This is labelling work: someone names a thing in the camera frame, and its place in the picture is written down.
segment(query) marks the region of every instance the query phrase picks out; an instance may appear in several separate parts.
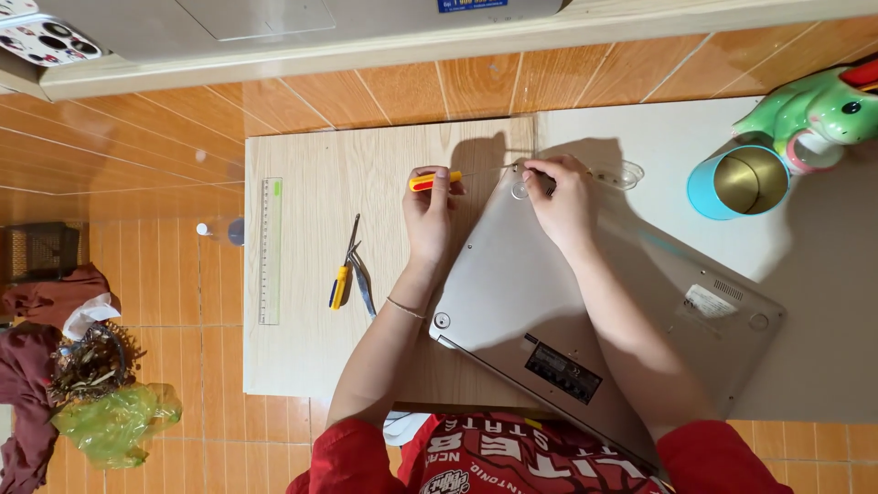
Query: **person's left hand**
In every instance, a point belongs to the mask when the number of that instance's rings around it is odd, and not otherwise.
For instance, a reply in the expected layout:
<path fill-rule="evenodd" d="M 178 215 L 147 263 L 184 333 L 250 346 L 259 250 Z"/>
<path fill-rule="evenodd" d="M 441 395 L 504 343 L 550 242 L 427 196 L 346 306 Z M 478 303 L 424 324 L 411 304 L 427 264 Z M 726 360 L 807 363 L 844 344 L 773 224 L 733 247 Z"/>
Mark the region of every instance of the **person's left hand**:
<path fill-rule="evenodd" d="M 406 218 L 408 244 L 411 248 L 409 262 L 419 267 L 435 269 L 448 249 L 450 237 L 449 210 L 456 208 L 450 195 L 464 195 L 466 189 L 460 182 L 450 183 L 448 168 L 422 166 L 412 170 L 412 178 L 435 173 L 432 191 L 412 192 L 406 182 L 406 195 L 402 199 L 402 212 Z"/>

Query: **hand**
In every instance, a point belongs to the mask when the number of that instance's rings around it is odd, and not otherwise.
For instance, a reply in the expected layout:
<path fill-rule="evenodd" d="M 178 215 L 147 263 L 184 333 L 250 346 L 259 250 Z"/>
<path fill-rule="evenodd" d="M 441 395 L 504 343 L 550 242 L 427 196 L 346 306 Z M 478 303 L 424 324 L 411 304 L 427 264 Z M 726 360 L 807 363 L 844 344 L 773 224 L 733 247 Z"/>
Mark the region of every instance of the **hand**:
<path fill-rule="evenodd" d="M 536 218 L 543 231 L 568 261 L 572 256 L 596 252 L 594 229 L 598 221 L 598 194 L 588 168 L 570 155 L 528 160 L 522 174 Z M 555 179 L 555 192 L 547 197 L 532 170 Z"/>
<path fill-rule="evenodd" d="M 444 166 L 423 166 L 412 170 L 409 179 L 435 173 L 431 191 L 412 192 L 406 186 L 402 212 L 406 218 L 408 244 L 411 248 L 409 263 L 435 269 L 448 249 L 450 237 L 449 210 L 457 207 L 450 195 L 464 195 L 460 182 L 450 183 L 449 170 Z"/>

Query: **blue cup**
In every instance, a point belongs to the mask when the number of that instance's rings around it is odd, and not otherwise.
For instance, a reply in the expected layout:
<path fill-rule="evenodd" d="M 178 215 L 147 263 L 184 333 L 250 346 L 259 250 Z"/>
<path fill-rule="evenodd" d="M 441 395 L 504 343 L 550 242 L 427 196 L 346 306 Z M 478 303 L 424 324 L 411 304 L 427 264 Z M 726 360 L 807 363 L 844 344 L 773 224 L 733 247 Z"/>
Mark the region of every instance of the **blue cup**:
<path fill-rule="evenodd" d="M 712 220 L 756 216 L 781 204 L 789 170 L 764 146 L 739 146 L 698 163 L 686 185 L 689 203 Z"/>

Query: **laptop vent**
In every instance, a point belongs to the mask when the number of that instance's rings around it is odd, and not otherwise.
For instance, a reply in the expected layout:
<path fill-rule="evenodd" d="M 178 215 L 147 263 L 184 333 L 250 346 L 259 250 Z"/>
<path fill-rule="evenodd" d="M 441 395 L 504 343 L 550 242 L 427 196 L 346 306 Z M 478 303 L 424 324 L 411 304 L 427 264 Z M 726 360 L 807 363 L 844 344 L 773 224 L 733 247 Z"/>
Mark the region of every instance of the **laptop vent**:
<path fill-rule="evenodd" d="M 714 281 L 714 288 L 723 292 L 724 294 L 727 294 L 729 297 L 731 297 L 737 301 L 744 298 L 744 294 L 741 293 L 740 290 L 736 290 L 735 288 L 732 288 L 732 287 L 726 285 L 725 283 L 723 283 L 720 280 Z"/>

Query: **blue label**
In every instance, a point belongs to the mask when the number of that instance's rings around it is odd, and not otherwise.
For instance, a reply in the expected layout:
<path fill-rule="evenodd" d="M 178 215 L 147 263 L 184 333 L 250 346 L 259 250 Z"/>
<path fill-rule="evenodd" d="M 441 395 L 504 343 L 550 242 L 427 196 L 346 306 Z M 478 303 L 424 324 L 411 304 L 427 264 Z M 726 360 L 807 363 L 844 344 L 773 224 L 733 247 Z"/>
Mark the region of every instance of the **blue label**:
<path fill-rule="evenodd" d="M 471 11 L 472 9 L 486 9 L 488 7 L 502 7 L 509 5 L 509 0 L 436 0 L 439 3 L 439 13 Z"/>

